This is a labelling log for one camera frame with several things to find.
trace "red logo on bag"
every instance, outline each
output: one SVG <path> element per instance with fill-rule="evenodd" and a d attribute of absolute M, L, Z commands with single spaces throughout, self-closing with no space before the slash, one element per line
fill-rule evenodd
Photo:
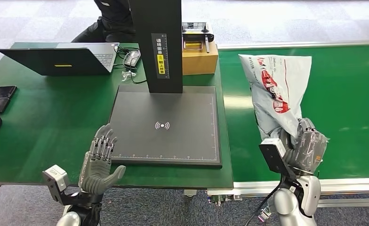
<path fill-rule="evenodd" d="M 279 88 L 277 87 L 277 83 L 273 80 L 269 72 L 266 70 L 264 58 L 258 57 L 257 61 L 259 67 L 262 70 L 262 83 L 265 89 L 272 95 L 274 111 L 277 113 L 287 112 L 289 110 L 289 104 L 283 100 Z"/>

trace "person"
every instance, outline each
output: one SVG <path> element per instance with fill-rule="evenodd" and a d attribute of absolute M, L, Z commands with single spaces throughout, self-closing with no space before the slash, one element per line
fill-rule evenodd
<path fill-rule="evenodd" d="M 136 31 L 128 0 L 94 0 L 98 20 L 72 42 L 135 42 Z"/>

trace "laptop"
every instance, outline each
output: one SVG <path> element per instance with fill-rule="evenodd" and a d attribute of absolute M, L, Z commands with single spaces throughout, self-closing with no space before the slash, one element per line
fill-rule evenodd
<path fill-rule="evenodd" d="M 117 42 L 60 43 L 56 48 L 11 48 L 0 53 L 46 76 L 110 74 Z"/>

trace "wireless symbol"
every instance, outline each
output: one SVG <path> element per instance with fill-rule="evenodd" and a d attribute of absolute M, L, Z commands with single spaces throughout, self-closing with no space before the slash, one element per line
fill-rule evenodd
<path fill-rule="evenodd" d="M 155 129 L 160 129 L 160 128 L 165 128 L 166 130 L 168 130 L 170 127 L 169 122 L 166 123 L 160 123 L 159 121 L 155 123 Z"/>

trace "black pants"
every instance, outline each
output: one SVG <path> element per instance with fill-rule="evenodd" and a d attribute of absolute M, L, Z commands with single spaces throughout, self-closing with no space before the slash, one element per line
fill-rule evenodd
<path fill-rule="evenodd" d="M 82 31 L 72 42 L 136 42 L 135 34 L 121 31 L 107 31 L 101 18 L 94 24 Z"/>

